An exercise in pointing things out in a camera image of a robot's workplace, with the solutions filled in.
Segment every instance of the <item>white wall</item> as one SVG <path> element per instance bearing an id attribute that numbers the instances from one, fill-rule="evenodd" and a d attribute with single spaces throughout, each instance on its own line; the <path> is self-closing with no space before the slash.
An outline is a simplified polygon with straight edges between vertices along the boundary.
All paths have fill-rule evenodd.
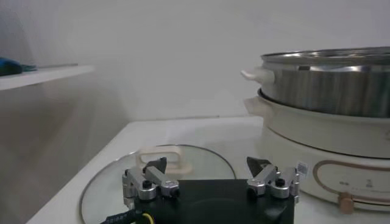
<path id="1" fill-rule="evenodd" d="M 0 181 L 8 181 L 0 187 L 0 222 L 9 223 L 25 222 L 128 121 L 245 115 L 241 100 L 258 86 L 239 71 L 259 65 L 261 54 L 390 40 L 388 0 L 0 4 L 0 55 L 96 67 L 92 75 L 0 93 L 0 123 L 13 127 L 0 125 L 0 135 L 14 137 L 0 149 Z M 18 175 L 5 171 L 10 167 Z M 39 180 L 36 194 L 15 187 L 26 177 Z M 5 195 L 35 204 L 16 205 Z"/>

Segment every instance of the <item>black screw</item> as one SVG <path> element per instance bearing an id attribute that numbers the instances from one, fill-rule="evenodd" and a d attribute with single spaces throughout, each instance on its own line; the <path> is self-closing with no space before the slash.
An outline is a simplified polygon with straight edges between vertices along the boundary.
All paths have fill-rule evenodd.
<path id="1" fill-rule="evenodd" d="M 142 188 L 150 189 L 152 187 L 152 182 L 149 180 L 144 180 L 142 182 Z"/>
<path id="2" fill-rule="evenodd" d="M 275 180 L 275 185 L 277 187 L 283 187 L 285 185 L 284 179 L 279 178 L 279 179 Z"/>

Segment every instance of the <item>lid rim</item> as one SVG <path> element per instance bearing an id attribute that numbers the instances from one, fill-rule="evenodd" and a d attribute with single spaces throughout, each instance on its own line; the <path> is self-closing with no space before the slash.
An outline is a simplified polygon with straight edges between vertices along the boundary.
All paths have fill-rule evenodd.
<path id="1" fill-rule="evenodd" d="M 336 63 L 336 64 L 376 64 L 390 65 L 390 47 L 362 47 L 344 49 L 323 49 L 311 51 L 291 51 L 264 54 L 264 62 L 274 63 Z"/>

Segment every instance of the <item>blue object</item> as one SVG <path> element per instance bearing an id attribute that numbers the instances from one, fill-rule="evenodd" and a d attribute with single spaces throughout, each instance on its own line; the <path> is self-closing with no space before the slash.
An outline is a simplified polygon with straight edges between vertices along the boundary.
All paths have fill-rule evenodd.
<path id="1" fill-rule="evenodd" d="M 0 57 L 0 76 L 15 75 L 22 72 L 36 71 L 35 65 L 22 65 L 17 61 Z"/>

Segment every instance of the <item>shelf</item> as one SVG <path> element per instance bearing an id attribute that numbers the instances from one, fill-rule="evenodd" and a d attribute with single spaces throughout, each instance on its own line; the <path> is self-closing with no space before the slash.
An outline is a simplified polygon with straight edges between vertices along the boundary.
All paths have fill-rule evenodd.
<path id="1" fill-rule="evenodd" d="M 0 90 L 13 89 L 37 83 L 63 79 L 93 72 L 93 66 L 69 66 L 60 68 L 39 69 L 34 72 L 24 72 L 17 75 L 0 77 Z"/>

